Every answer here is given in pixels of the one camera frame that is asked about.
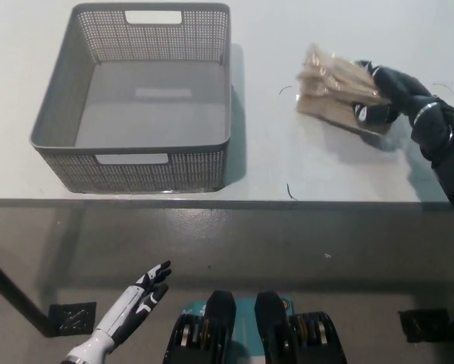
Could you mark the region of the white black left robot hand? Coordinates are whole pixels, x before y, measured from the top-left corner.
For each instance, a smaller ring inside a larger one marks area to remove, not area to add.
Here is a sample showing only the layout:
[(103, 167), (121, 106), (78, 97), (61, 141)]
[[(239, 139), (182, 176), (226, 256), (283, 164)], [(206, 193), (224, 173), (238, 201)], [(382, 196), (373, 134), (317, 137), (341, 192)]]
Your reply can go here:
[(145, 321), (168, 291), (164, 282), (171, 262), (156, 265), (130, 285), (106, 312), (97, 330), (109, 336), (117, 348)]

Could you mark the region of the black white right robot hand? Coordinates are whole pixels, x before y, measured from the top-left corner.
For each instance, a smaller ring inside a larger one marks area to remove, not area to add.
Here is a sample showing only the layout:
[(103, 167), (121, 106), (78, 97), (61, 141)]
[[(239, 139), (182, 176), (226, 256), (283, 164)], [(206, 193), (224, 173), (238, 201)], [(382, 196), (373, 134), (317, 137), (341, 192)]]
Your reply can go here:
[(372, 76), (380, 94), (388, 99), (386, 105), (352, 105), (355, 119), (363, 127), (392, 124), (400, 114), (415, 115), (426, 105), (437, 101), (415, 77), (373, 61), (359, 60), (355, 63)]

